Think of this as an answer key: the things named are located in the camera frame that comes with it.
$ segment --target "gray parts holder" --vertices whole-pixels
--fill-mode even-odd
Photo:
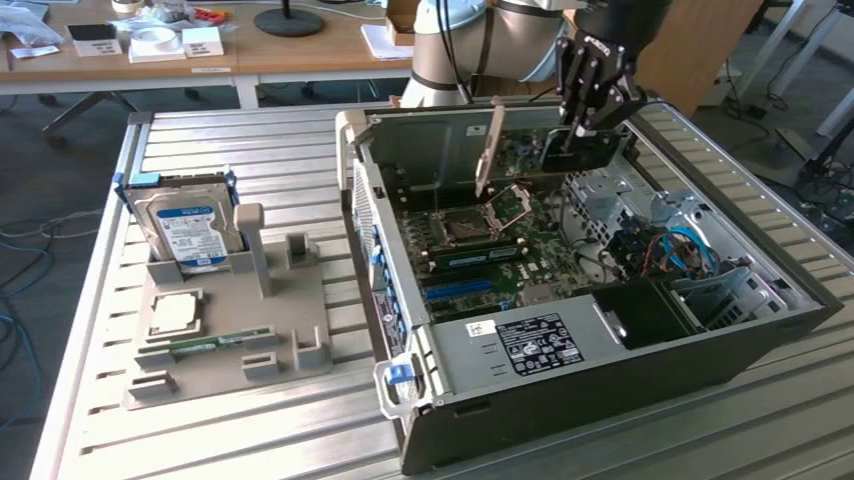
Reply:
[[[316,244],[288,234],[261,245],[259,204],[236,207],[235,224],[248,251],[229,254],[229,271],[184,277],[173,261],[146,265],[128,366],[134,375],[121,402],[128,409],[332,369]]]

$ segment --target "tape roll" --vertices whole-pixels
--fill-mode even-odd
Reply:
[[[138,53],[171,52],[180,47],[177,35],[165,27],[150,27],[130,33],[130,46]]]
[[[112,0],[109,3],[117,13],[136,13],[136,11],[145,6],[145,0]]]

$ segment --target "metal table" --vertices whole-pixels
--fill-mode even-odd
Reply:
[[[229,164],[264,237],[319,241],[335,370],[305,381],[124,411],[124,365],[148,245],[109,196],[32,478],[397,478],[340,220],[337,105],[157,114],[128,127],[118,171]],[[437,478],[832,478],[854,471],[854,262],[747,170],[662,105],[643,116],[770,231],[844,310],[730,383],[420,476]],[[664,188],[682,180],[642,152]]]

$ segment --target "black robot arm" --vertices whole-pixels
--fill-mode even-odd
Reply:
[[[575,36],[557,40],[556,93],[565,130],[551,142],[545,169],[598,167],[608,131],[646,104],[634,81],[638,56],[655,39],[670,3],[608,0],[576,11]]]

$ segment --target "black lamp base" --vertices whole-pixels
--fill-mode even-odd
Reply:
[[[280,8],[267,10],[255,17],[257,29],[276,37],[305,37],[323,30],[323,18],[304,10],[291,10],[291,18],[285,18]]]

